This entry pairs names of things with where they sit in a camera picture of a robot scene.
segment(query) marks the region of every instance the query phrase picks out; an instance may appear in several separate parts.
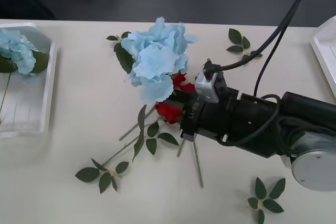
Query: white plastic container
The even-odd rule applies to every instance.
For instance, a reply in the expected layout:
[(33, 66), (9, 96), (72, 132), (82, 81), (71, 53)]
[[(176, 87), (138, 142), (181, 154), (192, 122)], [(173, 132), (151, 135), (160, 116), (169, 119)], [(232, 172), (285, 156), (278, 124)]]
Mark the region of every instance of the white plastic container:
[(336, 97), (336, 16), (317, 28), (310, 43)]
[[(48, 132), (56, 64), (55, 42), (33, 23), (0, 24), (0, 29), (17, 30), (37, 48), (49, 54), (45, 71), (35, 76), (12, 74), (0, 114), (0, 138), (34, 137)], [(0, 103), (8, 74), (0, 73)]]

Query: white table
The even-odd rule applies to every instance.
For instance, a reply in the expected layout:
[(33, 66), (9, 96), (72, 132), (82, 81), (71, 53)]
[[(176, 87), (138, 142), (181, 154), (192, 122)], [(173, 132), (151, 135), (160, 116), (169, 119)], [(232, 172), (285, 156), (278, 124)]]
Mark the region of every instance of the white table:
[[(17, 20), (1, 20), (16, 23)], [(153, 157), (143, 149), (128, 172), (102, 195), (98, 183), (88, 185), (74, 175), (90, 158), (104, 162), (136, 134), (118, 141), (142, 107), (105, 38), (124, 31), (147, 30), (148, 23), (49, 22), (37, 25), (60, 46), (50, 118), (50, 138), (0, 142), (0, 223), (256, 223), (247, 198), (253, 196), (256, 176), (267, 187), (286, 177), (278, 199), (285, 212), (265, 210), (265, 223), (334, 223), (336, 193), (299, 185), (281, 159), (256, 156), (234, 147), (221, 147), (198, 136), (204, 188), (199, 187), (192, 145), (176, 149), (159, 146)], [(274, 27), (187, 24), (200, 42), (190, 45), (188, 78), (207, 58), (227, 65), (240, 59), (225, 49), (228, 29), (240, 30), (257, 48)], [(335, 98), (309, 44), (314, 28), (289, 28), (261, 81), (258, 95), (286, 91), (325, 102)], [(264, 57), (226, 71), (228, 86), (252, 93)], [(115, 159), (131, 160), (130, 148)]]

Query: light blue flower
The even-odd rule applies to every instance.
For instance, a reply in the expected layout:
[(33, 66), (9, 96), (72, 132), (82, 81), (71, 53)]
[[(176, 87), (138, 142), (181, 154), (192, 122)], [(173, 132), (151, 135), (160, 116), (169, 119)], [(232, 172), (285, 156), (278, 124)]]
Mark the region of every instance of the light blue flower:
[(141, 99), (147, 104), (152, 102), (163, 102), (173, 92), (173, 80), (170, 76), (164, 75), (160, 82), (143, 79), (143, 88), (141, 90)]
[(19, 31), (0, 30), (0, 55), (11, 59), (19, 73), (28, 74), (33, 70), (36, 59), (32, 50), (37, 51)]
[(135, 76), (145, 77), (149, 80), (160, 79), (164, 74), (174, 70), (178, 58), (178, 55), (169, 47), (160, 50), (158, 47), (150, 45), (139, 53), (139, 64), (133, 69)]
[(186, 73), (185, 51), (195, 41), (195, 36), (185, 35), (183, 24), (165, 25), (163, 17), (156, 19), (149, 31), (136, 31), (121, 40), (121, 46), (135, 60), (129, 78), (133, 86), (143, 86), (142, 99), (162, 102), (172, 94), (170, 75)]

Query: artificial leaf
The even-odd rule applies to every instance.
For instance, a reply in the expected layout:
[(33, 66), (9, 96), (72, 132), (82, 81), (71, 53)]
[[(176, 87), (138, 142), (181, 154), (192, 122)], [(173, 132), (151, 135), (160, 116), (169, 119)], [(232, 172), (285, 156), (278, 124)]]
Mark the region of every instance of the artificial leaf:
[(263, 56), (262, 54), (258, 54), (256, 57), (260, 58), (261, 56)]
[(280, 195), (284, 192), (286, 185), (286, 179), (282, 178), (280, 179), (274, 186), (273, 190), (269, 194), (269, 197), (271, 199), (277, 199), (280, 197)]
[(99, 180), (99, 191), (102, 194), (111, 184), (111, 174), (106, 172), (104, 173)]
[(127, 38), (127, 37), (128, 37), (128, 34), (130, 34), (130, 33), (131, 33), (130, 31), (126, 31), (126, 32), (124, 32), (124, 33), (121, 35), (121, 38), (122, 38), (122, 39)]
[(157, 137), (165, 140), (168, 143), (179, 145), (177, 140), (169, 133), (161, 133)]
[(244, 50), (243, 50), (243, 48), (241, 46), (230, 46), (228, 49), (226, 49), (226, 51), (229, 51), (229, 52), (242, 52)]
[(229, 39), (233, 44), (236, 45), (242, 43), (242, 35), (240, 34), (240, 32), (232, 28), (229, 29)]
[(264, 211), (259, 209), (259, 211), (258, 211), (258, 224), (264, 224), (264, 221), (265, 221)]
[(133, 156), (132, 162), (134, 162), (135, 157), (139, 154), (143, 146), (143, 143), (144, 143), (144, 137), (140, 138), (139, 136), (138, 141), (134, 145), (134, 156)]
[(134, 157), (132, 159), (132, 162), (134, 161), (135, 157), (138, 155), (139, 151), (141, 150), (143, 144), (144, 144), (144, 127), (145, 127), (145, 112), (146, 112), (147, 105), (144, 105), (142, 109), (139, 111), (138, 114), (138, 125), (140, 128), (140, 134), (138, 141), (134, 145)]
[(242, 60), (245, 60), (245, 59), (247, 59), (248, 57), (250, 57), (250, 55), (243, 55)]
[(116, 52), (115, 54), (117, 55), (117, 59), (122, 69), (125, 70), (126, 73), (130, 73), (134, 63), (132, 56), (123, 49), (120, 42), (115, 44), (114, 52)]
[(112, 186), (113, 186), (113, 188), (117, 191), (117, 183), (116, 183), (116, 181), (114, 180), (114, 178), (113, 178), (113, 176), (111, 176), (111, 182), (112, 182)]
[(249, 198), (247, 199), (248, 203), (250, 204), (250, 206), (253, 208), (253, 209), (257, 209), (258, 208), (258, 202), (259, 200), (255, 197), (252, 197), (252, 198)]
[(139, 111), (139, 114), (138, 114), (138, 125), (139, 125), (139, 128), (140, 128), (140, 131), (143, 131), (144, 130), (144, 127), (145, 127), (145, 113), (146, 113), (146, 107), (147, 105), (144, 105), (141, 110)]
[(112, 41), (118, 41), (118, 38), (116, 36), (110, 35), (109, 37), (106, 38), (107, 40), (112, 40)]
[(127, 169), (127, 167), (128, 167), (128, 162), (120, 162), (116, 166), (115, 171), (116, 171), (116, 173), (121, 174)]
[(30, 73), (41, 73), (48, 67), (49, 55), (43, 52), (33, 51), (36, 60), (33, 70)]
[(256, 179), (255, 192), (258, 199), (264, 199), (266, 197), (266, 188), (260, 178)]
[(94, 165), (96, 166), (96, 168), (106, 171), (107, 169), (105, 167), (103, 167), (101, 164), (99, 164), (97, 161), (95, 161), (93, 158), (91, 159), (92, 162), (94, 163)]
[(271, 212), (274, 212), (276, 214), (283, 212), (283, 208), (272, 199), (265, 199), (263, 204), (264, 207), (266, 207)]
[(75, 177), (86, 183), (92, 182), (99, 177), (99, 170), (93, 167), (86, 167), (80, 170)]
[(153, 137), (155, 136), (159, 131), (159, 123), (158, 122), (155, 122), (153, 123), (152, 125), (150, 125), (147, 129), (147, 135), (149, 137)]
[(15, 71), (16, 68), (13, 62), (0, 56), (0, 73), (14, 73)]
[(243, 44), (243, 47), (245, 49), (248, 49), (251, 46), (250, 41), (248, 41), (248, 39), (246, 37), (243, 37), (243, 40), (241, 41), (241, 43)]
[(152, 155), (154, 155), (156, 152), (156, 146), (157, 146), (156, 139), (155, 138), (147, 139), (146, 146), (149, 152), (152, 153)]

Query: red flower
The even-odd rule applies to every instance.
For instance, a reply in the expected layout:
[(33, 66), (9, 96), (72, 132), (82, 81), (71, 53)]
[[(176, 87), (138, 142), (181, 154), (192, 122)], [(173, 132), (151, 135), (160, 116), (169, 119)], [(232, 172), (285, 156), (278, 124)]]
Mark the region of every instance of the red flower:
[(193, 84), (188, 83), (186, 85), (181, 85), (181, 83), (185, 81), (185, 75), (186, 74), (178, 72), (177, 76), (173, 79), (174, 87), (186, 92), (195, 92), (195, 86)]
[(170, 124), (178, 123), (177, 117), (182, 115), (182, 110), (164, 102), (157, 103), (155, 108), (158, 114), (165, 116), (166, 121)]

